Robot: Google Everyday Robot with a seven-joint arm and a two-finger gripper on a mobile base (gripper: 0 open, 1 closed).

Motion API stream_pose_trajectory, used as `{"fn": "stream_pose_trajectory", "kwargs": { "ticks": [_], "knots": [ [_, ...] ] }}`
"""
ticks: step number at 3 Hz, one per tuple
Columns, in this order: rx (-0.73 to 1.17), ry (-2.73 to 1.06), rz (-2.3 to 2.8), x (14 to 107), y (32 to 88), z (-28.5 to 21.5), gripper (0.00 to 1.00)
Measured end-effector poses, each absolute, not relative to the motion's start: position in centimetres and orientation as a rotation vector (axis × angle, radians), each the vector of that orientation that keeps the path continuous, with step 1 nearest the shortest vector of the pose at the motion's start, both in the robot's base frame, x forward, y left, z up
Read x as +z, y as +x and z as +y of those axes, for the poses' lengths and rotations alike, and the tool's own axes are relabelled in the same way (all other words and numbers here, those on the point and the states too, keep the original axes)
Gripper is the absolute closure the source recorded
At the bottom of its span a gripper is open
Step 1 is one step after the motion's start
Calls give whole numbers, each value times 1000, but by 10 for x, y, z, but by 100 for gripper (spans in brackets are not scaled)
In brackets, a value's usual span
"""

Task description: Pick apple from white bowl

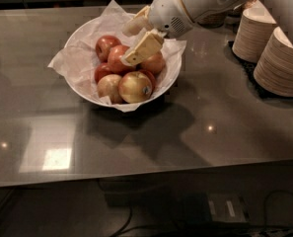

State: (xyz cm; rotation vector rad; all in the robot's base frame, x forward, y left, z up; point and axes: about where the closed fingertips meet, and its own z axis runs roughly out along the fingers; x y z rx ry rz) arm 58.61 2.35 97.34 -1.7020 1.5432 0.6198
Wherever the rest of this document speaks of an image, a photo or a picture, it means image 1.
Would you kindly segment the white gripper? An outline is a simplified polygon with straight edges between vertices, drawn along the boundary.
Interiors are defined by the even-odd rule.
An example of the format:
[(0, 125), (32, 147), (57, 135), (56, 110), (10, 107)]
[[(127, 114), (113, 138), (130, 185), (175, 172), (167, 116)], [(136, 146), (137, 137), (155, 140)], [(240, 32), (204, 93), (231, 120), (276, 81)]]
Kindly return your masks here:
[(150, 7), (145, 6), (124, 24), (122, 33), (133, 38), (133, 43), (120, 61), (135, 66), (160, 51), (165, 36), (178, 38), (191, 29), (182, 0), (153, 0)]

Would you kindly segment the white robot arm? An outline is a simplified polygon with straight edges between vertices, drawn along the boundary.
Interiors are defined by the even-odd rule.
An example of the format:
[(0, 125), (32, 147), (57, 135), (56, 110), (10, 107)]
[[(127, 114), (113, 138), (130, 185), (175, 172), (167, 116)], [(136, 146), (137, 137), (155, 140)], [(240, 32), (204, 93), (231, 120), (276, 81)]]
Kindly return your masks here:
[[(231, 10), (248, 0), (153, 0), (127, 22), (122, 32), (137, 42), (121, 61), (137, 65), (159, 51), (165, 38), (176, 39), (198, 21)], [(293, 0), (258, 0), (293, 44)]]

